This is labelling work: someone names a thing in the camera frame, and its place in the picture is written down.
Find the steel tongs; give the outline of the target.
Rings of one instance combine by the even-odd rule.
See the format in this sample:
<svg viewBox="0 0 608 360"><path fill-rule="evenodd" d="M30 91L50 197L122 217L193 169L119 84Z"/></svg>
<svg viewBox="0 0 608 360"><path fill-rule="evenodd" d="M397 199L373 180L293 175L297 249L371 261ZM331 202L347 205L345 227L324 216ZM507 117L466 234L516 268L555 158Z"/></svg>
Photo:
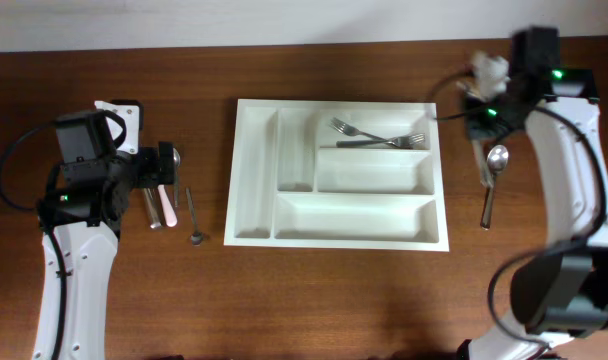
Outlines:
<svg viewBox="0 0 608 360"><path fill-rule="evenodd" d="M159 217L159 213L157 211L155 198L153 196L153 192L150 188L143 188L142 193L144 196L145 206L147 215L150 222L151 229L159 229L162 227L162 223Z"/></svg>

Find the steel tablespoon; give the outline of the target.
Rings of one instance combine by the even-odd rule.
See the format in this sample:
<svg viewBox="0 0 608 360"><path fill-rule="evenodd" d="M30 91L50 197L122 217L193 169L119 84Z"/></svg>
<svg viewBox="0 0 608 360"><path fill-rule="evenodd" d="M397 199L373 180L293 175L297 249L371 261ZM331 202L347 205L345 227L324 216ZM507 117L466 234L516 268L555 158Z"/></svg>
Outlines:
<svg viewBox="0 0 608 360"><path fill-rule="evenodd" d="M489 230L491 227L497 176L505 170L508 160L509 152L504 145L494 146L487 155L486 165L490 171L491 182L486 188L484 208L480 220L480 226L485 230Z"/></svg>
<svg viewBox="0 0 608 360"><path fill-rule="evenodd" d="M480 182L484 187L490 188L494 185L494 180L487 165L487 152L484 150L483 144L479 140L472 140L471 145L480 175Z"/></svg>

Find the pink plastic knife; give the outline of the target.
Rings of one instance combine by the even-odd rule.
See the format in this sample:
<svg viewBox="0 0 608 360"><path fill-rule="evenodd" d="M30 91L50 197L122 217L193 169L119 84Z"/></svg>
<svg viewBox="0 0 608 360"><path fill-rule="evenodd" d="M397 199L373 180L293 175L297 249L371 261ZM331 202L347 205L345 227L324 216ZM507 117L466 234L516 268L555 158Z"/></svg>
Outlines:
<svg viewBox="0 0 608 360"><path fill-rule="evenodd" d="M178 224L178 220L173 205L165 190L165 186L163 184L158 185L157 191L160 198L160 204L162 206L165 224L167 227L175 227Z"/></svg>

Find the steel fork straight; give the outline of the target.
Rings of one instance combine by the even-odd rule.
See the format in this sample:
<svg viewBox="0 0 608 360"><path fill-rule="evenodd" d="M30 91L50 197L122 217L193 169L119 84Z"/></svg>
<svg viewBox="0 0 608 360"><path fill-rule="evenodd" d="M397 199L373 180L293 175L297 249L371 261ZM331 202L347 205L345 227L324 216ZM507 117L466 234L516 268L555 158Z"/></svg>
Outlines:
<svg viewBox="0 0 608 360"><path fill-rule="evenodd" d="M425 139L426 135L424 133L418 133L384 140L338 141L336 146L338 148L354 148L371 145L390 145L395 148L408 149L412 148L416 144L424 142Z"/></svg>

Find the steel fork angled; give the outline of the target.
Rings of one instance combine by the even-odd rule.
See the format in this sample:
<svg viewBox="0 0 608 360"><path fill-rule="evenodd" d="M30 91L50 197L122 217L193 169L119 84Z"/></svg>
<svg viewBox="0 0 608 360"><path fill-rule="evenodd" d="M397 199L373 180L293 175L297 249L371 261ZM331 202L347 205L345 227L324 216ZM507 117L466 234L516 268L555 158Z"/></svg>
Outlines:
<svg viewBox="0 0 608 360"><path fill-rule="evenodd" d="M338 119L338 118L333 118L331 120L331 127L338 131L339 133L349 136L349 137L355 137L355 136L365 136L368 137L368 140L384 140L385 138L380 138L377 137L375 135L363 132L361 130L359 130L358 128L349 125L348 123Z"/></svg>

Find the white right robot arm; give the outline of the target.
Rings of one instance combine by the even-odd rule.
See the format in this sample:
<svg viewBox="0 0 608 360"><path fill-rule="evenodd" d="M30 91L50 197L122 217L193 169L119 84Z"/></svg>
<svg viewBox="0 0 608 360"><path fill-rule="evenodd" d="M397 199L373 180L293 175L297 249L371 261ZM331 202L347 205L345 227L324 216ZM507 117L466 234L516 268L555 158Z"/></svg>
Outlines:
<svg viewBox="0 0 608 360"><path fill-rule="evenodd" d="M553 27L512 36L508 58L477 54L465 124L481 181L493 187L490 147L524 132L534 148L546 206L544 247L502 265L510 308L460 359L543 359L560 345L608 330L608 172L599 101L589 69L566 68Z"/></svg>

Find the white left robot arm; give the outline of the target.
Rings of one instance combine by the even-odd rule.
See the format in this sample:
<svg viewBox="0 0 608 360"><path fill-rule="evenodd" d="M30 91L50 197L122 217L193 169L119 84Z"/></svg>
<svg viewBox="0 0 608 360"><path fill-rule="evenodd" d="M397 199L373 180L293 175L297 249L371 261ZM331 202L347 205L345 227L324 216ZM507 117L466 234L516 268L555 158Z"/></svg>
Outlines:
<svg viewBox="0 0 608 360"><path fill-rule="evenodd" d="M62 156L36 210L45 276L35 359L102 359L111 267L129 196L171 185L173 146L142 147L137 103L99 101L55 122Z"/></svg>

